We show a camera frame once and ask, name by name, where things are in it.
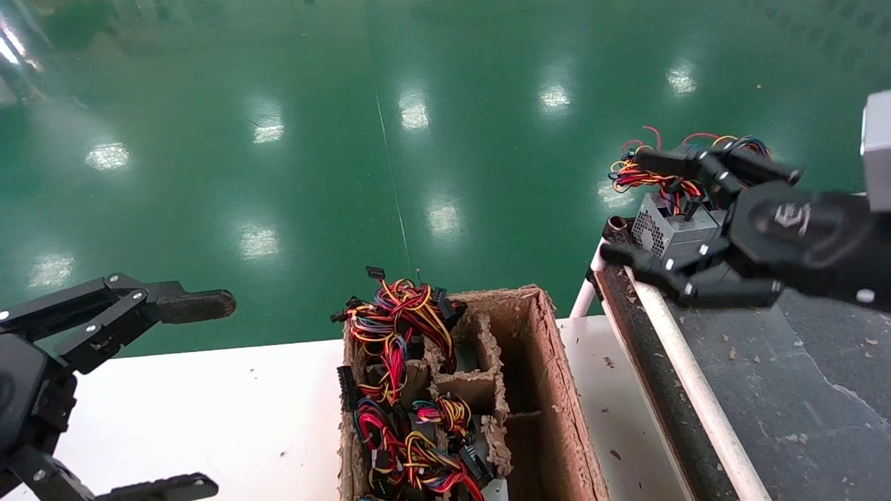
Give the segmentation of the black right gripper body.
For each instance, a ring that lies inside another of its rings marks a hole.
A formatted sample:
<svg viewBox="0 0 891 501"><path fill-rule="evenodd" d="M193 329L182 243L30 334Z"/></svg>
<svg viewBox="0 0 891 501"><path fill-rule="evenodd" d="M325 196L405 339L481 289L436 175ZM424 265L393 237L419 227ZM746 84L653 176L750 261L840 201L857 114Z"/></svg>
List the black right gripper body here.
<svg viewBox="0 0 891 501"><path fill-rule="evenodd" d="M757 270L804 295L890 308L890 222L864 196L755 185L733 204L726 237Z"/></svg>

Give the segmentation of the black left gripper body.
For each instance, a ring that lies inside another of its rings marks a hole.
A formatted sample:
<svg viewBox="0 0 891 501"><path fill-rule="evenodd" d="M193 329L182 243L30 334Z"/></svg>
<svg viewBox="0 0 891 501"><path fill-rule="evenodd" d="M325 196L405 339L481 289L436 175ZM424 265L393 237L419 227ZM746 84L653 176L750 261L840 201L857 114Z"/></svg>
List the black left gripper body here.
<svg viewBox="0 0 891 501"><path fill-rule="evenodd" d="M69 367L24 338L1 336L1 491L22 484L13 460L23 448L54 456L69 430L77 378Z"/></svg>

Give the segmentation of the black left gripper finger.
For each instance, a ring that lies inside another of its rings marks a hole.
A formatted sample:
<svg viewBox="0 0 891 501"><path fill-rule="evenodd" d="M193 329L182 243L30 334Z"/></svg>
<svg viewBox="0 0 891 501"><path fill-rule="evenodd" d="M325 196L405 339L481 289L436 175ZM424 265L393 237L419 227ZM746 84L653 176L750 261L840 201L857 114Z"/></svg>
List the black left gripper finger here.
<svg viewBox="0 0 891 501"><path fill-rule="evenodd" d="M25 446L7 459L12 486L24 483L39 500L200 500L219 494L204 473L137 483L96 495L51 454Z"/></svg>
<svg viewBox="0 0 891 501"><path fill-rule="evenodd" d="M158 323L226 318L236 307L226 289L187 292L178 281L142 283L113 273L2 308L2 333L33 343L71 332L56 354L71 372L89 374Z"/></svg>

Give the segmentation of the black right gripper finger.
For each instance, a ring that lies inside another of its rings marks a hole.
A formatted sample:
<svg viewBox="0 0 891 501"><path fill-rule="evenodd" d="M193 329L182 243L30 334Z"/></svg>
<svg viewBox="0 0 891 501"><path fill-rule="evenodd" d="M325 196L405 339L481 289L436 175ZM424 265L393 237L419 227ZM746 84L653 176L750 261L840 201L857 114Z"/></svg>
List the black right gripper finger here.
<svg viewBox="0 0 891 501"><path fill-rule="evenodd" d="M798 184L804 171L774 159L764 143L678 145L671 150L640 147L632 155L636 171L666 181L664 194L682 193L690 202L708 200L728 208L740 191L774 181Z"/></svg>
<svg viewBox="0 0 891 501"><path fill-rule="evenodd" d="M608 265L628 267L637 282L658 289L684 308L769 308L784 289L777 277L784 244L763 235L719 237L674 257L611 242L601 247L599 256Z"/></svg>

